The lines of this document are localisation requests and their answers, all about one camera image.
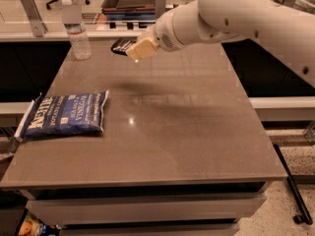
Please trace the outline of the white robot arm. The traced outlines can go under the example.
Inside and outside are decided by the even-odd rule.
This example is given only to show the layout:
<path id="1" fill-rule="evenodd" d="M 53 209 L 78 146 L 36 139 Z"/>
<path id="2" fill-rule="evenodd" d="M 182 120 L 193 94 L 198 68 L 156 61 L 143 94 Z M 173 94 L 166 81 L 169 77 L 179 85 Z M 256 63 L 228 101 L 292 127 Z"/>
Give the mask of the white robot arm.
<path id="1" fill-rule="evenodd" d="M 195 43 L 258 43 L 315 87 L 315 16 L 271 0 L 195 0 L 162 14 L 126 50 L 133 60 Z"/>

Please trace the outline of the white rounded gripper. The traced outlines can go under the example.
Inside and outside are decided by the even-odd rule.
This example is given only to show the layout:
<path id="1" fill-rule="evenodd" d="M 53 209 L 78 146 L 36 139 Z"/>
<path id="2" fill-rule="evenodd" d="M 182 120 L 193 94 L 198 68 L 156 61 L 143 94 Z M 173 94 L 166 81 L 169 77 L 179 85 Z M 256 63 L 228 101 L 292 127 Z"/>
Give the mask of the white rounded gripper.
<path id="1" fill-rule="evenodd" d="M 134 61 L 140 61 L 158 53 L 158 46 L 172 52 L 183 49 L 187 44 L 179 11 L 172 9 L 161 15 L 154 26 L 147 27 L 132 44 L 126 54 Z"/>

